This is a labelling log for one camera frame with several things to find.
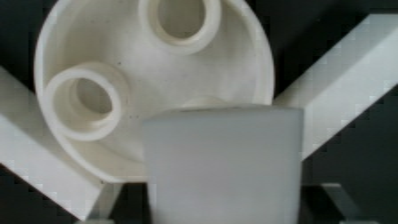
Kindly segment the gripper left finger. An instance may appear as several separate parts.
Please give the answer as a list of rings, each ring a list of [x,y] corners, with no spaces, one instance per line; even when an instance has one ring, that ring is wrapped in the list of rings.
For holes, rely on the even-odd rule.
[[[99,194],[93,197],[93,204],[88,209],[88,214],[72,224],[113,224],[109,215],[115,207],[115,202],[120,194],[122,184],[104,183],[99,188]]]

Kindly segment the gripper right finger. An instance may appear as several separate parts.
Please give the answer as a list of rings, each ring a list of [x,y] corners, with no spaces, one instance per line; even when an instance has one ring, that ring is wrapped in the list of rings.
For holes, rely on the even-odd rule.
[[[339,183],[323,183],[321,189],[342,215],[339,224],[380,224],[374,219],[364,216],[362,210],[353,202],[342,185]]]

